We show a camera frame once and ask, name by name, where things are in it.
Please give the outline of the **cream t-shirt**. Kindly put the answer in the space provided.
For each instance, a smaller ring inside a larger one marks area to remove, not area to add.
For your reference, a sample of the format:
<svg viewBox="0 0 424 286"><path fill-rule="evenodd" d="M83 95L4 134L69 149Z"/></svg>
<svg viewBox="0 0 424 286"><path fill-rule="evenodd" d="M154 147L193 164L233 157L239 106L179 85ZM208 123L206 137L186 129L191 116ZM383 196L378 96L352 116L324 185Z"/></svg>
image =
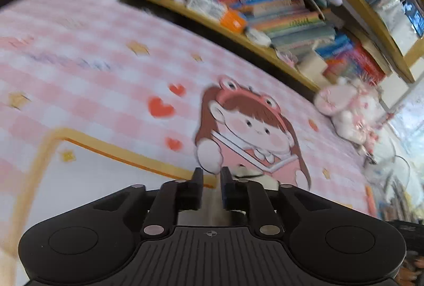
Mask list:
<svg viewBox="0 0 424 286"><path fill-rule="evenodd" d="M260 184L266 191L277 191L280 182L262 171L255 171L239 165L230 167L234 184L227 184L216 177L216 187L205 188L198 210L181 211L178 224L181 226L243 226L250 200L248 184Z"/></svg>

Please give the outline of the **orange marker pen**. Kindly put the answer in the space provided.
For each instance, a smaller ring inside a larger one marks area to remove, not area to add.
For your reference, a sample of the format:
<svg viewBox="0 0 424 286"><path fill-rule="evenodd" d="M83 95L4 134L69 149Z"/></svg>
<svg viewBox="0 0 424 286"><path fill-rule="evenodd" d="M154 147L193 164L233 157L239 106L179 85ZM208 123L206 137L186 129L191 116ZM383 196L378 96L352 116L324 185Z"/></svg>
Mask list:
<svg viewBox="0 0 424 286"><path fill-rule="evenodd" d="M374 194L371 186L365 186L366 191L366 202L369 210L369 214L375 218L378 217L378 211L374 200Z"/></svg>

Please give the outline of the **pink white plush toy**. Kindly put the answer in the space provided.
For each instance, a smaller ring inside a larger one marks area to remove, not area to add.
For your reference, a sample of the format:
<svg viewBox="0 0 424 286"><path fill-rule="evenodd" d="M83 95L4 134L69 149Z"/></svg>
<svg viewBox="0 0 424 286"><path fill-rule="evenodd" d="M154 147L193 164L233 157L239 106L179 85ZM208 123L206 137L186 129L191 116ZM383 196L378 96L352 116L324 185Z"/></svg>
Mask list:
<svg viewBox="0 0 424 286"><path fill-rule="evenodd" d="M382 109L376 87L360 78L341 77L315 96L314 105L330 118L339 137L368 152L373 150L378 140L377 122Z"/></svg>

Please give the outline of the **pink checkered tablecloth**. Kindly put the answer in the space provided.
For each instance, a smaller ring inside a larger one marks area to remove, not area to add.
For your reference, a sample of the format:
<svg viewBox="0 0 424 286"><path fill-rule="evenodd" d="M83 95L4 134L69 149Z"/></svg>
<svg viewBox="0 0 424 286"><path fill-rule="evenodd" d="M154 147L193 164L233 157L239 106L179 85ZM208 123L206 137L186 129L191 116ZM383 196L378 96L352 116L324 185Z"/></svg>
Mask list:
<svg viewBox="0 0 424 286"><path fill-rule="evenodd" d="M203 93L221 80L278 103L311 175L300 187L369 212L363 160L284 76L120 3L3 7L1 284L27 282L17 245L32 225L131 184L189 177Z"/></svg>

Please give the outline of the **cream square pen holder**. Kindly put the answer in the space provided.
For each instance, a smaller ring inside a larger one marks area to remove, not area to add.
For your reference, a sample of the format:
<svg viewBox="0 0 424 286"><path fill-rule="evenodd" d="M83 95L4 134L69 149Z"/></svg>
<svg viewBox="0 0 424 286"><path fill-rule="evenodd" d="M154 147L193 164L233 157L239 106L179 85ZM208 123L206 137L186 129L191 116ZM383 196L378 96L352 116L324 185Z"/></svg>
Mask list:
<svg viewBox="0 0 424 286"><path fill-rule="evenodd" d="M297 65L298 71L310 80L315 80L317 77L322 76L324 71L328 68L325 60L315 51L310 51Z"/></svg>

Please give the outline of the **white charger block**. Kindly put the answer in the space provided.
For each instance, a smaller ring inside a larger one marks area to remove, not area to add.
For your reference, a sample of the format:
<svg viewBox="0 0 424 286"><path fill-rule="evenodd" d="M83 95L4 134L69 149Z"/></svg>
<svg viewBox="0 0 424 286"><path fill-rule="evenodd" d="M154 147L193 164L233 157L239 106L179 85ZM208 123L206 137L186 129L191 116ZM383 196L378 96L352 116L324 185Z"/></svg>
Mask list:
<svg viewBox="0 0 424 286"><path fill-rule="evenodd" d="M256 44L257 46L261 46L264 48L268 48L272 44L272 40L270 37L253 28L247 28L245 31L246 38L253 44Z"/></svg>

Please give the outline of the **lying white orange toothpaste box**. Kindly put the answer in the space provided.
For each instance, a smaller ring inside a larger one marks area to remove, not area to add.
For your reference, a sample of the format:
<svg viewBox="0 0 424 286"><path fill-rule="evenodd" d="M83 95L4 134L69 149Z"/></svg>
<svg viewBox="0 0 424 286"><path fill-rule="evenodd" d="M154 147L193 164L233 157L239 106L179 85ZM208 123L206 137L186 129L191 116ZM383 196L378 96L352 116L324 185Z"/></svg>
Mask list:
<svg viewBox="0 0 424 286"><path fill-rule="evenodd" d="M243 33L247 27L246 18L241 13L218 0L187 0L186 8L237 34Z"/></svg>

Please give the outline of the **row of colourful books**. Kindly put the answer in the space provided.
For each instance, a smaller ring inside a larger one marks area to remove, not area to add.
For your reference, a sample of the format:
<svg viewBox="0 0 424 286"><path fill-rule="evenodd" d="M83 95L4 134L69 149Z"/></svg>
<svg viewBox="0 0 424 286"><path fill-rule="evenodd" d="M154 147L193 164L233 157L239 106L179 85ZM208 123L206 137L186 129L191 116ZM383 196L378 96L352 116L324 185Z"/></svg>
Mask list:
<svg viewBox="0 0 424 286"><path fill-rule="evenodd" d="M358 28L346 28L327 0L218 0L246 18L247 27L241 34L188 10L187 0L146 1L206 26L311 89L324 87L341 77L377 84L388 72L374 44ZM247 28L267 34L271 46L264 48L251 43L245 35ZM310 51L315 51L328 64L323 75L315 80L303 76L297 68Z"/></svg>

